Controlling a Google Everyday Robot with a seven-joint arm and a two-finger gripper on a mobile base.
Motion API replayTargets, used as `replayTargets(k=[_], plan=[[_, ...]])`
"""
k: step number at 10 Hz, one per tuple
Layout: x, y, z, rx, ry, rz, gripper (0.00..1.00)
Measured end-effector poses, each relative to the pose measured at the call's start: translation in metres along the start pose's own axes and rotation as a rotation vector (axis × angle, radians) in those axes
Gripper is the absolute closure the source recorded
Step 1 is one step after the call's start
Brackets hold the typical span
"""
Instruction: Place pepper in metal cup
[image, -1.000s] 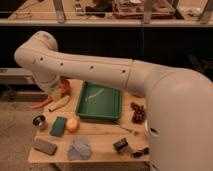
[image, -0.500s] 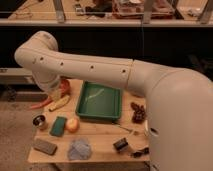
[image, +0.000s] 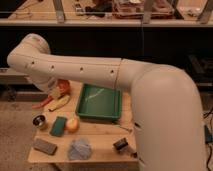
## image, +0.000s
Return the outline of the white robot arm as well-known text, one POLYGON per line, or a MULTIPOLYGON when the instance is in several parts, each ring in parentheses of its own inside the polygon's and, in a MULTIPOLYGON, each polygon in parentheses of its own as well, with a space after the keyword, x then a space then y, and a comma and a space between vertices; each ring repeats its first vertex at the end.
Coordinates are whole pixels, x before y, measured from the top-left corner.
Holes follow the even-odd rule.
POLYGON ((121 58, 57 56, 37 34, 25 36, 7 63, 45 92, 58 79, 128 92, 140 171, 206 171, 201 98, 185 71, 121 58))

